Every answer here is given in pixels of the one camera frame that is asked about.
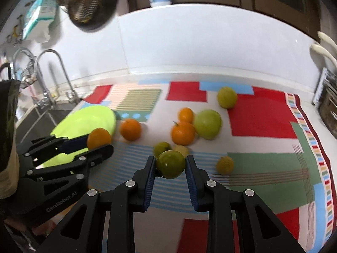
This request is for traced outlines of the small yellow-brown fruit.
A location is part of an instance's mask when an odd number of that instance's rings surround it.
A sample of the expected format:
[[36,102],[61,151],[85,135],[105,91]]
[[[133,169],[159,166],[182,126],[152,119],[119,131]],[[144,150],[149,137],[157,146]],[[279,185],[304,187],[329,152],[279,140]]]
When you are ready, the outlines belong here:
[[234,169],[234,161],[229,156],[222,156],[216,164],[216,170],[221,175],[230,175]]

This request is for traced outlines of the orange tangerine with stem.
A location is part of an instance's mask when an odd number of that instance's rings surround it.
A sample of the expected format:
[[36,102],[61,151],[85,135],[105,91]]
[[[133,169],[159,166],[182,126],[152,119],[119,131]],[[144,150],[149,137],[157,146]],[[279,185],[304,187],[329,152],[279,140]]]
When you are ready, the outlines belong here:
[[189,122],[175,122],[171,129],[172,141],[177,145],[188,146],[194,142],[195,127]]

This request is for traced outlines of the colourful patterned table mat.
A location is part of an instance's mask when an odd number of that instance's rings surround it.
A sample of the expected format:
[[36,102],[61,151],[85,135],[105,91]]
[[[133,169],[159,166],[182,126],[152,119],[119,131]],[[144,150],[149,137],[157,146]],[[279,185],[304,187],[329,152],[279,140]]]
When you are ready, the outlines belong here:
[[[318,252],[336,227],[336,139],[316,109],[294,91],[232,85],[233,109],[218,105],[216,82],[144,82],[100,86],[79,109],[92,105],[114,111],[117,122],[135,119],[142,135],[135,142],[114,133],[113,156],[89,177],[99,191],[114,189],[142,168],[159,142],[172,142],[171,129],[184,107],[215,110],[222,128],[213,140],[196,137],[189,146],[197,165],[228,189],[254,190],[307,252]],[[217,161],[234,161],[230,175]]]

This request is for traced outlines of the stainless steel sink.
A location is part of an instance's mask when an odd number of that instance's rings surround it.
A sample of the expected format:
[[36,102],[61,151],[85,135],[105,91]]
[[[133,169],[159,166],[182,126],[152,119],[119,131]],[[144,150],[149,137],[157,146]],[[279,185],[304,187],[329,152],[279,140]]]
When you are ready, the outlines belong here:
[[75,106],[72,103],[57,103],[41,109],[34,105],[16,123],[16,142],[30,142],[48,136]]

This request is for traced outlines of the small green fruit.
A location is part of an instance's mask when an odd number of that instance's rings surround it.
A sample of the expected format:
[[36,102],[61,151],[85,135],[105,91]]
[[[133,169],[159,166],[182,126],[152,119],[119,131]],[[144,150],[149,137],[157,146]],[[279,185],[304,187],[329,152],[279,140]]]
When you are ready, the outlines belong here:
[[153,148],[153,155],[157,158],[160,154],[168,150],[172,150],[168,142],[159,142]]

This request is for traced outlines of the metal dish rack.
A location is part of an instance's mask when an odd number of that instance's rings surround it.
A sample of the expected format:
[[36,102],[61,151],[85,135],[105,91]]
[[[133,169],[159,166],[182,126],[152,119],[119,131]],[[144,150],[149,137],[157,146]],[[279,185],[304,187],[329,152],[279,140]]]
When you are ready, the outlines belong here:
[[336,75],[324,67],[312,99],[312,104],[316,109],[318,109],[323,102],[324,89],[327,86],[330,86],[336,91]]

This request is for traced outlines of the black hanging frying pan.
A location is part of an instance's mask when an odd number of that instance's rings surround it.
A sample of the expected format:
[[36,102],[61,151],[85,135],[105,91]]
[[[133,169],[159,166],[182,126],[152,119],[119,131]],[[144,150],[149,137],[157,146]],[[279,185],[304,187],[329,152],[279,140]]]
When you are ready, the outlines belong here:
[[80,23],[70,20],[76,27],[84,31],[96,30],[103,26],[115,13],[118,0],[101,0],[101,4],[92,20],[88,23]]

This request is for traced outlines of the dark green round fruit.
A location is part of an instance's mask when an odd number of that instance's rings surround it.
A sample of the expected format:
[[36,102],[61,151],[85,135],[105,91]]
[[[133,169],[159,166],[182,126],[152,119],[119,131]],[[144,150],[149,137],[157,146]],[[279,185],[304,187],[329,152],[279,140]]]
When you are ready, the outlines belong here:
[[185,170],[184,156],[174,150],[167,150],[156,159],[156,166],[166,179],[175,179]]

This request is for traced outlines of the teal white tissue pack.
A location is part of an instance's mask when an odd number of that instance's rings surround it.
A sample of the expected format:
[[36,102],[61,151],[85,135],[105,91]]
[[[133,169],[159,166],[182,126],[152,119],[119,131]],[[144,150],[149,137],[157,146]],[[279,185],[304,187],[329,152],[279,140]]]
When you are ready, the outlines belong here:
[[56,9],[56,0],[35,0],[25,15],[22,39],[48,42],[49,26],[54,22]]

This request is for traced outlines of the stainless steel pot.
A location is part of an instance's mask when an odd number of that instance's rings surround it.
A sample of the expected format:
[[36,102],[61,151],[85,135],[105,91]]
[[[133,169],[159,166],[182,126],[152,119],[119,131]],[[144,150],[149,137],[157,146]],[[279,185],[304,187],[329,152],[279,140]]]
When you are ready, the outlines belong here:
[[330,133],[336,137],[336,89],[325,83],[320,97],[319,114]]

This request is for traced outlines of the tall chrome kitchen faucet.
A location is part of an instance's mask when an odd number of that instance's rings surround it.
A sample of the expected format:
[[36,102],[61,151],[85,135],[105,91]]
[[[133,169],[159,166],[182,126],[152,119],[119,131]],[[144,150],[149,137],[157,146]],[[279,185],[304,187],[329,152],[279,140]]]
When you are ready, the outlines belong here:
[[14,78],[19,80],[17,72],[18,72],[18,70],[21,66],[19,66],[17,64],[17,59],[18,59],[19,55],[22,55],[22,54],[27,56],[27,58],[28,58],[27,64],[30,63],[30,62],[34,64],[34,70],[37,72],[37,81],[36,82],[38,82],[40,88],[42,89],[42,95],[43,95],[42,99],[39,99],[35,95],[31,96],[31,99],[33,100],[33,103],[41,109],[45,108],[45,107],[52,107],[55,104],[55,101],[54,101],[53,97],[51,96],[51,93],[50,93],[49,89],[46,87],[41,69],[40,69],[38,61],[37,61],[37,57],[34,56],[33,53],[26,47],[20,47],[19,49],[17,49],[15,51],[15,53],[13,55],[13,74],[14,74]]

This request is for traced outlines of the small orange tangerine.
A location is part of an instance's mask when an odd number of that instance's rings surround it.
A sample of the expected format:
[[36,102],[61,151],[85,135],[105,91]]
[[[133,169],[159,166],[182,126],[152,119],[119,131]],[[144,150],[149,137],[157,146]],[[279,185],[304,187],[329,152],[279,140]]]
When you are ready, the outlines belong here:
[[187,122],[192,124],[194,120],[194,112],[190,108],[184,107],[180,109],[178,113],[178,119],[180,122]]

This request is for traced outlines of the small yellowish fruit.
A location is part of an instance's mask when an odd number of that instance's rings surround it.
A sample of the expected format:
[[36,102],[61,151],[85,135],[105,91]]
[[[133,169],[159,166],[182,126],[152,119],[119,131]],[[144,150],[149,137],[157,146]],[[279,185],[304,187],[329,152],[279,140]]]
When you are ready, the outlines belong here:
[[187,147],[182,145],[175,145],[173,148],[174,151],[177,151],[183,155],[184,158],[190,154],[190,151]]

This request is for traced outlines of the large green apple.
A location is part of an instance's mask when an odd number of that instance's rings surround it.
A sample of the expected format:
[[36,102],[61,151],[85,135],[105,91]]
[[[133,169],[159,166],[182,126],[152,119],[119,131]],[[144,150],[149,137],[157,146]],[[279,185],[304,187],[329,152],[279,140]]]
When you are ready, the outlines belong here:
[[213,140],[222,128],[221,116],[215,110],[200,111],[194,117],[194,127],[201,138]]

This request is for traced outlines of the orange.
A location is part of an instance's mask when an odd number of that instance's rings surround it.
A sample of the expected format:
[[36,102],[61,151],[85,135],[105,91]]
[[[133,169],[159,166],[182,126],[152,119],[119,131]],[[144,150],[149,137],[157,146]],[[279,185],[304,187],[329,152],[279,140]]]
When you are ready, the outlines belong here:
[[95,148],[104,146],[105,144],[111,144],[112,137],[110,133],[103,128],[97,128],[93,130],[87,138],[87,148],[93,150]]

